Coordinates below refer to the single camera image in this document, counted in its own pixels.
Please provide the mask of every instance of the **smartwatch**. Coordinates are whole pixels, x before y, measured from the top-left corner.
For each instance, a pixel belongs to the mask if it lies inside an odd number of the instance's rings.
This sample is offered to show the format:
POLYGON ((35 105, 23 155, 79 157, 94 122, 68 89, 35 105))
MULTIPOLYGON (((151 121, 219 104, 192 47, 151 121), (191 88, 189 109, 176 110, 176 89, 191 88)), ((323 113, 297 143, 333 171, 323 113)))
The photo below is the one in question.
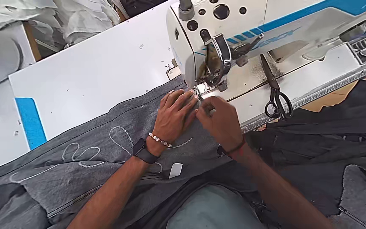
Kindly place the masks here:
POLYGON ((160 158, 159 156, 151 154, 146 149, 146 141, 143 138, 139 139, 138 142, 135 143, 135 145, 132 148, 132 152, 135 157, 140 158, 141 160, 143 160, 148 164, 154 164, 157 161, 157 159, 160 158))

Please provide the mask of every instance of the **white embroidery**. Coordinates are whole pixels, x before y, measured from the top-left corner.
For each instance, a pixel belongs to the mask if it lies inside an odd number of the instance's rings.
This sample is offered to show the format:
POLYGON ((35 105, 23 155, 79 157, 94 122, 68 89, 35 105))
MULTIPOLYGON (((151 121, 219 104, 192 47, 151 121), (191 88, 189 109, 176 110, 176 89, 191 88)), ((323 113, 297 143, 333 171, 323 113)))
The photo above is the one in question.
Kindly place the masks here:
POLYGON ((84 167, 84 168, 93 168, 93 167, 95 167, 95 166, 99 166, 99 165, 102 165, 102 164, 104 164, 104 163, 106 163, 106 161, 100 162, 100 163, 95 164, 95 165, 83 165, 83 164, 81 163, 81 161, 80 161, 80 162, 79 162, 79 166, 84 167))
POLYGON ((11 181, 12 183, 21 183, 21 182, 23 182, 23 181, 26 181, 26 180, 29 180, 29 179, 31 179, 31 178, 34 178, 35 176, 38 176, 38 175, 40 175, 40 174, 42 174, 42 173, 44 173, 44 172, 47 172, 47 171, 49 171, 49 170, 51 170, 51 169, 53 169, 54 167, 56 167, 56 166, 58 166, 58 165, 54 165, 54 166, 52 166, 52 167, 50 167, 50 168, 48 168, 48 169, 46 169, 46 170, 44 170, 44 171, 42 171, 42 172, 40 172, 40 173, 38 173, 38 174, 35 174, 35 175, 33 175, 33 176, 30 176, 30 177, 28 177, 28 178, 25 178, 25 179, 23 179, 23 180, 19 180, 19 181, 15 181, 15 180, 13 180, 12 178, 13 178, 13 176, 15 175, 15 174, 17 174, 17 172, 16 173, 14 173, 14 174, 12 174, 11 176, 9 176, 9 181, 11 181))
POLYGON ((79 148, 80 148, 80 145, 78 144, 78 143, 71 143, 71 144, 69 144, 68 146, 66 146, 66 148, 64 148, 64 150, 63 150, 63 153, 62 153, 62 155, 61 155, 61 159, 63 160, 63 161, 65 161, 66 159, 64 158, 64 154, 66 154, 66 150, 67 150, 67 148, 69 148, 69 146, 71 146, 71 145, 77 145, 77 149, 76 149, 76 152, 79 150, 79 148))
POLYGON ((111 141, 112 141, 112 142, 114 142, 115 144, 117 144, 119 147, 121 147, 123 150, 125 150, 127 153, 129 153, 129 154, 132 156, 132 154, 131 154, 128 150, 126 150, 126 149, 125 149, 123 146, 121 146, 120 144, 116 143, 116 142, 114 141, 114 139, 112 138, 112 136, 111 136, 111 132, 112 132, 115 128, 120 128, 120 129, 122 129, 122 130, 127 134, 128 138, 129 138, 129 141, 130 141, 130 143, 131 143, 131 146, 133 147, 133 142, 132 142, 132 139, 131 139, 131 137, 130 137, 130 135, 129 135, 128 131, 127 131, 126 129, 124 129, 122 126, 116 126, 116 127, 113 127, 113 128, 109 131, 109 138, 111 139, 111 141))
POLYGON ((76 160, 78 160, 80 157, 81 157, 81 155, 83 155, 84 154, 84 152, 86 152, 87 150, 89 150, 89 149, 98 149, 98 152, 96 153, 96 154, 94 154, 94 156, 92 156, 90 159, 88 159, 89 161, 91 161, 94 157, 96 157, 99 153, 100 153, 100 151, 101 151, 101 149, 100 148, 98 148, 98 147, 96 147, 96 146, 93 146, 93 147, 90 147, 90 148, 88 148, 88 149, 86 149, 86 150, 84 150, 77 158, 74 158, 74 155, 76 155, 76 153, 77 153, 77 150, 73 153, 73 155, 72 155, 72 161, 76 161, 76 160))
POLYGON ((163 166, 162 166, 162 164, 160 164, 160 163, 158 163, 158 162, 155 162, 155 164, 160 165, 160 172, 157 172, 157 173, 161 173, 161 172, 163 171, 163 166))
POLYGON ((183 144, 180 144, 180 145, 175 146, 175 147, 167 148, 167 149, 176 149, 176 148, 179 148, 179 147, 181 147, 181 146, 186 145, 186 144, 187 144, 187 143, 189 143, 189 141, 191 141, 191 140, 193 140, 193 138, 190 138, 187 142, 185 142, 185 143, 183 143, 183 144))

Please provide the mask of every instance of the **scissors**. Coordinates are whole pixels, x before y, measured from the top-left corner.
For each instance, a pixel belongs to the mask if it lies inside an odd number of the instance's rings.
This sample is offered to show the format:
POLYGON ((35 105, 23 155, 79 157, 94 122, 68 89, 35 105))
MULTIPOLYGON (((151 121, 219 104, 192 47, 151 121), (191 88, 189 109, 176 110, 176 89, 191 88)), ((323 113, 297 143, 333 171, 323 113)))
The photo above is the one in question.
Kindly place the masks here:
POLYGON ((293 114, 292 103, 290 102, 290 99, 285 94, 280 92, 279 84, 276 81, 276 78, 273 75, 272 71, 270 70, 268 62, 266 61, 266 58, 263 54, 261 54, 261 61, 262 61, 263 71, 265 72, 265 75, 268 79, 268 83, 270 86, 270 99, 269 99, 269 102, 267 103, 267 105, 265 106, 265 114, 268 117, 273 118, 273 119, 277 119, 279 117, 281 117, 282 119, 288 119, 293 114), (285 102, 287 104, 287 108, 289 109, 289 112, 287 112, 287 113, 285 112, 285 109, 282 106, 280 97, 282 97, 285 100, 285 102), (273 108, 273 113, 268 112, 268 107, 273 108))

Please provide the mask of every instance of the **beaded bracelet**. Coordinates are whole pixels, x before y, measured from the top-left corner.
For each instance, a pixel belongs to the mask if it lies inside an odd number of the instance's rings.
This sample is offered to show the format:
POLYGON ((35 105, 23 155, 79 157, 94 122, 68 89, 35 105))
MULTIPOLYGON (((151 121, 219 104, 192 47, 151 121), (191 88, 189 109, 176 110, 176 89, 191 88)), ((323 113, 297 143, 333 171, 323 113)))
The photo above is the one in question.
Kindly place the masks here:
POLYGON ((172 147, 171 144, 168 144, 167 142, 161 140, 160 138, 156 137, 152 132, 149 133, 149 136, 151 138, 153 138, 155 141, 159 141, 161 144, 163 144, 164 146, 168 146, 168 148, 172 147))

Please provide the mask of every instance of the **white table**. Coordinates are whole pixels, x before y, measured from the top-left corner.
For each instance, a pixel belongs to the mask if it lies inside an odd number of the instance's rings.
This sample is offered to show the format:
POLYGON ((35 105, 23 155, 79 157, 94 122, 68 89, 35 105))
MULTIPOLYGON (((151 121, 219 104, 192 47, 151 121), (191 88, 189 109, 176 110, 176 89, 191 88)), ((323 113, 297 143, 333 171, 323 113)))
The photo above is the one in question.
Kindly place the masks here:
MULTIPOLYGON (((20 68, 35 63, 31 47, 21 23, 2 31, 21 48, 23 61, 20 68)), ((28 142, 19 118, 15 96, 8 79, 0 83, 0 165, 12 161, 29 151, 28 142)))
POLYGON ((10 75, 16 97, 33 98, 50 140, 169 81, 170 0, 10 75))

